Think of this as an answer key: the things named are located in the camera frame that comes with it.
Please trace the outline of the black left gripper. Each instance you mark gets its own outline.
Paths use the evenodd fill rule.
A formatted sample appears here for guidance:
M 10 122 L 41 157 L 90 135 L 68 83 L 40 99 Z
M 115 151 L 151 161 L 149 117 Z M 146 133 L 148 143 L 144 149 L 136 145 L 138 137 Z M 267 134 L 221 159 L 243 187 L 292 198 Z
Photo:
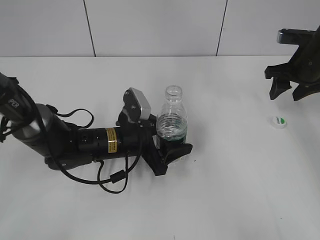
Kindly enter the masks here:
M 191 153 L 193 145 L 183 143 L 169 149 L 162 160 L 153 136 L 156 135 L 156 116 L 130 123 L 121 112 L 116 127 L 87 128 L 76 132 L 78 151 L 92 161 L 141 156 L 155 176 L 165 175 L 167 166 Z

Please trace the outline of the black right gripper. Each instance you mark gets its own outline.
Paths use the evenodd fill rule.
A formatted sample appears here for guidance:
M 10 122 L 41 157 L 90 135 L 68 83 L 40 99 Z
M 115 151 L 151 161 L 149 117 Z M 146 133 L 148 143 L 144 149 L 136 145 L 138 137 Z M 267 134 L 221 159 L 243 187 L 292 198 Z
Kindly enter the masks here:
M 320 29 L 314 31 L 308 42 L 297 45 L 288 62 L 265 69 L 265 78 L 273 78 L 269 91 L 271 100 L 291 89 L 290 81 L 299 84 L 292 93 L 295 102 L 320 92 Z

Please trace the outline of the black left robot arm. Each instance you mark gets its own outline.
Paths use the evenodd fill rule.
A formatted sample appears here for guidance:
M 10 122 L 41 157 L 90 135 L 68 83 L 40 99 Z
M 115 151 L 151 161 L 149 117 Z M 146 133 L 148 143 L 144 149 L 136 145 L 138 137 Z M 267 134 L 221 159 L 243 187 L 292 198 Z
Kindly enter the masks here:
M 184 139 L 160 140 L 157 118 L 144 94 L 133 87 L 123 95 L 124 106 L 114 127 L 92 128 L 66 122 L 48 104 L 34 103 L 15 77 L 0 77 L 0 138 L 14 136 L 44 157 L 52 170 L 70 170 L 92 162 L 135 156 L 143 158 L 156 176 L 192 151 Z

